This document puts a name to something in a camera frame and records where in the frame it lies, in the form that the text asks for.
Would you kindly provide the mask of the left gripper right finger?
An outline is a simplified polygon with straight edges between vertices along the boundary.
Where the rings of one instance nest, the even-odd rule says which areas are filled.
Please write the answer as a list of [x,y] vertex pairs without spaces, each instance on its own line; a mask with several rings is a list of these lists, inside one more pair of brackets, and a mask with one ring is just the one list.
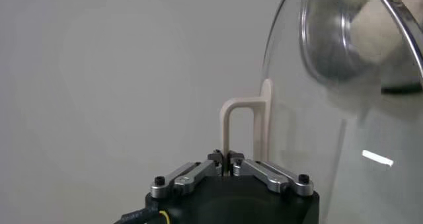
[[269,161],[246,159],[242,153],[229,151],[227,162],[231,176],[253,176],[271,192],[291,190],[298,196],[312,196],[314,184],[308,174],[295,174]]

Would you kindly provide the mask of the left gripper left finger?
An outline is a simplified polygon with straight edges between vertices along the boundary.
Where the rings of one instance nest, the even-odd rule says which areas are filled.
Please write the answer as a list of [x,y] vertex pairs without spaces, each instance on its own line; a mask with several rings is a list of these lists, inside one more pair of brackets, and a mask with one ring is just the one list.
[[185,195],[207,176],[222,175],[222,152],[218,149],[208,154],[203,162],[188,162],[168,175],[156,176],[150,187],[153,198],[167,198],[174,190]]

